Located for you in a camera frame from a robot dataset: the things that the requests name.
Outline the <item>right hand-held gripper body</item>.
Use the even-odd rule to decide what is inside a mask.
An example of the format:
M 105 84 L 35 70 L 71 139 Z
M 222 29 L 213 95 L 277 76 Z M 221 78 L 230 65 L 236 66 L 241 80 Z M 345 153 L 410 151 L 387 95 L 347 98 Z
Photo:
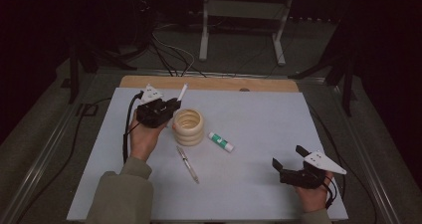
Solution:
M 318 150 L 311 152 L 303 159 L 304 167 L 301 170 L 289 170 L 283 167 L 283 173 L 280 174 L 281 183 L 306 189 L 316 189 L 324 184 L 327 171 L 341 175 L 347 174 L 343 167 Z

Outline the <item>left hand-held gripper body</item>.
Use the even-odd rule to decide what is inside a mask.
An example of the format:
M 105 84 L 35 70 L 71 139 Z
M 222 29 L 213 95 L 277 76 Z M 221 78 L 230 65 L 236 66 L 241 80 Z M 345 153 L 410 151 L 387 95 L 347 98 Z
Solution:
M 163 93 L 148 84 L 140 98 L 140 105 L 136 109 L 136 120 L 144 126 L 157 128 L 168 122 L 172 115 L 163 99 Z

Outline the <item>plain white pen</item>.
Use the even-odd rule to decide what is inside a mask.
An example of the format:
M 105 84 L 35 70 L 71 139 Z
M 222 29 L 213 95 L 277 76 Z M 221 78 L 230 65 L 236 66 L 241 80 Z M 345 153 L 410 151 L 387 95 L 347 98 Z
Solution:
M 187 89 L 188 89 L 188 84 L 185 83 L 184 86 L 183 86 L 183 88 L 182 88 L 182 90 L 181 90 L 181 92 L 180 92 L 180 94 L 179 94 L 179 96 L 178 96 L 178 98 L 177 98 L 177 101 L 178 102 L 181 102 L 182 101 L 182 99 L 183 99 L 183 97 L 184 97 Z

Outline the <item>cream ringed pen holder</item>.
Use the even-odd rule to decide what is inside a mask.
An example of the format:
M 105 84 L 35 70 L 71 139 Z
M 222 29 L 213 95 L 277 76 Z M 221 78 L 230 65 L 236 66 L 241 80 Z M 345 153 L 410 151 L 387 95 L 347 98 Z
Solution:
M 173 136 L 179 144 L 197 145 L 204 136 L 204 117 L 197 110 L 181 110 L 173 118 L 172 130 Z

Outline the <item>white pen with clear end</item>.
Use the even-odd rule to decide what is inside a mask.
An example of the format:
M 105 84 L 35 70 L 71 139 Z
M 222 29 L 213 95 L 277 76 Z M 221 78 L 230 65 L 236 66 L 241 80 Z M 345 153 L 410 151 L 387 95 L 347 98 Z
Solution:
M 193 166 L 191 165 L 186 153 L 184 152 L 184 150 L 180 146 L 176 146 L 176 149 L 177 149 L 177 152 L 179 153 L 179 155 L 181 156 L 186 168 L 188 169 L 192 179 L 195 181 L 195 183 L 199 184 L 199 177 L 197 176 Z

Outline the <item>green and white glue stick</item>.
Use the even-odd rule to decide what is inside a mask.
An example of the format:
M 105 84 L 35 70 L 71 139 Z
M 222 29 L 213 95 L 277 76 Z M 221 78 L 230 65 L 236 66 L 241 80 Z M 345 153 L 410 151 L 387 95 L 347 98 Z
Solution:
M 232 152 L 234 149 L 234 146 L 229 141 L 227 141 L 217 133 L 209 132 L 208 138 L 227 152 Z

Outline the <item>person's right hand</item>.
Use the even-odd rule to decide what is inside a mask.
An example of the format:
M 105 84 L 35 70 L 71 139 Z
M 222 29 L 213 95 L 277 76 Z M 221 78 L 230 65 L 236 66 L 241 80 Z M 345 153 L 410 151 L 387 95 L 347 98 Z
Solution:
M 303 210 L 305 213 L 311 213 L 325 209 L 327 201 L 328 187 L 333 178 L 333 173 L 327 171 L 325 173 L 324 184 L 316 189 L 306 189 L 296 187 L 295 190 L 299 195 Z

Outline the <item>person's left hand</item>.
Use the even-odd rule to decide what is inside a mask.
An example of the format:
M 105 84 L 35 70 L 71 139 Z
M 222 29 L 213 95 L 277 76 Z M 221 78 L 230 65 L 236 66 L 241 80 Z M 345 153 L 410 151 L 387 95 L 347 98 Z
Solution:
M 134 117 L 130 123 L 130 157 L 147 161 L 154 151 L 158 138 L 167 123 L 150 128 L 139 123 Z

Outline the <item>white table cover sheet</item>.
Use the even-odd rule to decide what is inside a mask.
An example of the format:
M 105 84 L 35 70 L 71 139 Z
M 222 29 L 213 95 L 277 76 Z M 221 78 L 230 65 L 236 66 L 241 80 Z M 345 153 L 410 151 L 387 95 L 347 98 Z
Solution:
M 148 163 L 154 188 L 154 222 L 289 221 L 300 217 L 294 188 L 279 181 L 277 159 L 298 170 L 300 145 L 322 148 L 305 98 L 300 93 L 188 90 L 186 109 L 200 111 L 206 132 L 229 141 L 227 152 L 209 138 L 185 153 L 199 184 L 192 179 L 170 127 L 165 128 Z

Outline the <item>black tripod stand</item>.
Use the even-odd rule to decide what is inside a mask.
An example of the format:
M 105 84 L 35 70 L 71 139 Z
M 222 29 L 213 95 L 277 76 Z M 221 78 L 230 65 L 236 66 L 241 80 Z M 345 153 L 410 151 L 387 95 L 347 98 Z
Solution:
M 73 104 L 80 92 L 79 82 L 79 65 L 82 65 L 89 73 L 94 73 L 98 69 L 98 65 L 95 63 L 94 55 L 98 55 L 100 58 L 112 63 L 120 69 L 127 71 L 134 71 L 134 67 L 131 67 L 118 58 L 113 57 L 106 51 L 94 46 L 91 43 L 83 43 L 82 45 L 71 45 L 70 46 L 70 99 L 69 103 Z
M 337 86 L 340 81 L 343 81 L 341 106 L 345 113 L 351 116 L 351 87 L 356 56 L 352 24 L 342 19 L 336 26 L 318 63 L 295 75 L 289 75 L 289 79 L 301 80 L 330 67 L 324 83 L 327 86 Z

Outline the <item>grey metal stand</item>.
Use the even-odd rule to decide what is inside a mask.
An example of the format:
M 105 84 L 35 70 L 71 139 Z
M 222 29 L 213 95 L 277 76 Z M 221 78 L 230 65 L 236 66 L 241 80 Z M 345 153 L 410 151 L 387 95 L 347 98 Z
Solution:
M 208 55 L 208 19 L 209 17 L 244 18 L 279 21 L 278 30 L 272 34 L 272 42 L 279 66 L 286 64 L 285 51 L 281 44 L 284 28 L 287 24 L 293 0 L 281 3 L 249 2 L 236 0 L 203 0 L 202 35 L 199 48 L 199 60 L 206 61 Z

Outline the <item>metal floor rail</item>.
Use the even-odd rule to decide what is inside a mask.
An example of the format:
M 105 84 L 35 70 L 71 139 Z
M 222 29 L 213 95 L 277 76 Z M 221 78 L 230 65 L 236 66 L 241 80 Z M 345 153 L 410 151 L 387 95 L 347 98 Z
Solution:
M 30 166 L 12 200 L 9 202 L 7 208 L 0 217 L 0 224 L 14 224 L 29 204 L 35 188 L 41 180 L 51 158 L 55 154 L 56 149 L 59 146 L 59 142 L 65 134 L 72 117 L 78 109 L 78 106 L 78 104 L 72 104 L 68 105 L 65 109 L 64 114 L 61 116 L 58 124 L 53 129 L 47 143 Z
M 341 118 L 351 135 L 357 159 L 360 162 L 361 168 L 370 187 L 371 194 L 375 200 L 376 206 L 381 212 L 385 223 L 402 224 L 399 220 L 397 212 L 391 203 L 390 198 L 387 195 L 385 187 L 375 170 L 375 167 L 370 159 L 370 155 L 364 145 L 363 139 L 358 134 L 357 126 L 352 123 L 352 119 L 343 110 L 341 104 L 342 94 L 340 89 L 338 87 L 332 87 L 329 90 L 332 98 L 334 99 L 335 105 L 340 112 Z
M 317 84 L 323 85 L 324 78 L 318 77 L 305 77 L 300 80 L 294 80 L 288 76 L 281 75 L 249 75 L 249 74 L 234 74 L 234 73 L 210 73 L 210 72 L 188 72 L 185 75 L 179 74 L 171 75 L 168 71 L 164 70 L 119 70 L 119 69 L 106 69 L 99 68 L 97 71 L 98 74 L 110 74 L 110 75 L 120 75 L 120 76 L 153 76 L 153 77 L 168 77 L 168 78 L 235 78 L 235 79 L 259 79 L 259 80 L 293 80 L 300 84 Z

